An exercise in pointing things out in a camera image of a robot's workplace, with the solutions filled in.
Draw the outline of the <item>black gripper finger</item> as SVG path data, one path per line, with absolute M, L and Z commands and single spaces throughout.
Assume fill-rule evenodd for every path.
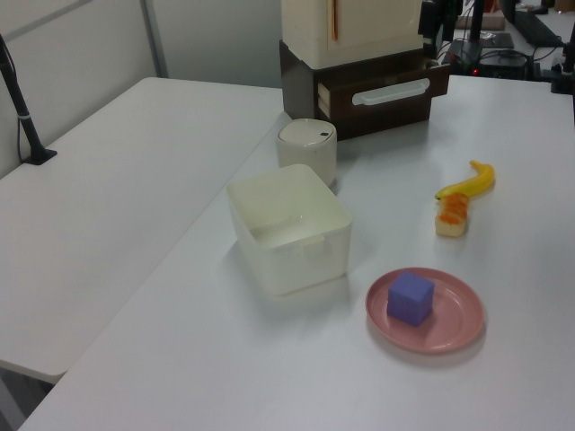
M 445 0 L 444 3 L 442 40 L 452 41 L 455 31 L 455 0 Z
M 420 8 L 420 35 L 424 45 L 432 46 L 436 43 L 437 19 L 438 4 L 436 2 L 422 2 Z

